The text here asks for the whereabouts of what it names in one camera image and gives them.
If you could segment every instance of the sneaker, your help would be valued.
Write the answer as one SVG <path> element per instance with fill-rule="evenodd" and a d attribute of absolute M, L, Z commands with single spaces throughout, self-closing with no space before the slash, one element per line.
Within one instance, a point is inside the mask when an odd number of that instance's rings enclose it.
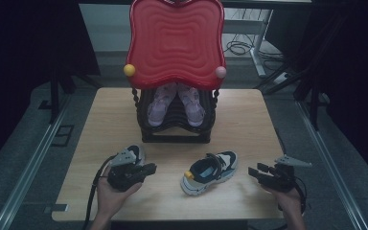
<path fill-rule="evenodd" d="M 199 127 L 204 121 L 205 109 L 199 104 L 198 90 L 188 85 L 178 84 L 178 96 L 184 103 L 188 123 L 192 127 Z"/>
<path fill-rule="evenodd" d="M 148 107 L 149 124 L 158 127 L 163 123 L 167 109 L 173 101 L 177 92 L 177 84 L 175 82 L 167 83 L 157 88 L 154 94 L 154 101 Z"/>
<path fill-rule="evenodd" d="M 205 192 L 212 184 L 222 183 L 230 179 L 238 166 L 238 156 L 233 151 L 219 154 L 207 153 L 207 156 L 196 161 L 181 179 L 184 193 L 197 196 Z"/>
<path fill-rule="evenodd" d="M 145 165 L 145 158 L 145 152 L 140 146 L 131 145 L 121 152 L 118 152 L 111 160 L 110 166 L 121 166 L 130 163 L 137 166 L 143 166 Z"/>

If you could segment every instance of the hand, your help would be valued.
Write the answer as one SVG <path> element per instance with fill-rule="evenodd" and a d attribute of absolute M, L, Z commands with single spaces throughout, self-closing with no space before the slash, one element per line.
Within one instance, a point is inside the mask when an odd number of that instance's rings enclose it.
<path fill-rule="evenodd" d="M 283 210 L 283 216 L 287 222 L 289 230 L 305 230 L 306 224 L 301 215 L 301 197 L 294 188 L 288 193 L 282 193 L 276 190 L 262 186 L 268 192 L 271 192 Z"/>
<path fill-rule="evenodd" d="M 104 175 L 108 175 L 110 168 L 107 167 Z M 97 185 L 98 212 L 95 216 L 91 230 L 105 229 L 110 224 L 111 218 L 121 210 L 125 200 L 136 193 L 142 187 L 142 183 L 134 184 L 126 192 L 119 192 L 112 188 L 106 177 L 101 177 Z"/>

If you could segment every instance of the table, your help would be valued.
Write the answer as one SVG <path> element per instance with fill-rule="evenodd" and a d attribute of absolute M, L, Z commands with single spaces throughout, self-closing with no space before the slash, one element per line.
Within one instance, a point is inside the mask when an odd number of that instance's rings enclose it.
<path fill-rule="evenodd" d="M 273 196 L 248 175 L 257 163 L 273 165 L 283 155 L 276 132 L 259 90 L 220 89 L 217 118 L 209 144 L 142 143 L 136 108 L 129 88 L 101 88 L 92 104 L 57 204 L 65 212 L 53 212 L 57 221 L 84 220 L 87 199 L 96 171 L 110 155 L 131 144 L 140 144 L 147 163 L 157 172 L 113 217 L 117 220 L 198 220 L 281 218 Z M 184 131 L 172 128 L 166 132 Z M 232 150 L 238 154 L 235 175 L 204 194 L 189 196 L 181 191 L 184 172 L 205 153 Z M 91 218 L 97 211 L 96 198 Z"/>

